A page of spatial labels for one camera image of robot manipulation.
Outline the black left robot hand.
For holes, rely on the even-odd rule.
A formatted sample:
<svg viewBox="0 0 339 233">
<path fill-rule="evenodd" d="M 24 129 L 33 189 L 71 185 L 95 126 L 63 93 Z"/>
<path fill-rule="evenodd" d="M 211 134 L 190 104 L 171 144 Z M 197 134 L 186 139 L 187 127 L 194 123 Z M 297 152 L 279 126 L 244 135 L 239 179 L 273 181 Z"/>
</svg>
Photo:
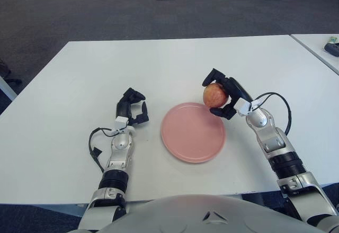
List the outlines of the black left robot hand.
<svg viewBox="0 0 339 233">
<path fill-rule="evenodd" d="M 149 121 L 148 110 L 146 105 L 146 97 L 138 91 L 135 91 L 131 87 L 128 88 L 121 100 L 117 103 L 116 117 L 125 117 L 128 119 L 128 126 L 134 124 L 141 124 Z M 141 105 L 142 113 L 135 118 L 132 117 L 131 105 L 143 101 Z"/>
</svg>

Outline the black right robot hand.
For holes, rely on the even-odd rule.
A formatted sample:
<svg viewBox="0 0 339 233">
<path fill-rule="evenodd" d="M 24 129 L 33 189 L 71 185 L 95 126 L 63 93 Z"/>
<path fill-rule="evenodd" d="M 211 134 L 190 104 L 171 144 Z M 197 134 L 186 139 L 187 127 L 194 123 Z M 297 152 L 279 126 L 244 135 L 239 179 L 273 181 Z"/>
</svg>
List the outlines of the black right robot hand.
<svg viewBox="0 0 339 233">
<path fill-rule="evenodd" d="M 236 103 L 239 99 L 250 103 L 253 98 L 242 87 L 242 85 L 232 77 L 215 68 L 208 74 L 202 82 L 205 88 L 203 92 L 204 104 L 213 115 L 230 120 L 236 113 Z"/>
</svg>

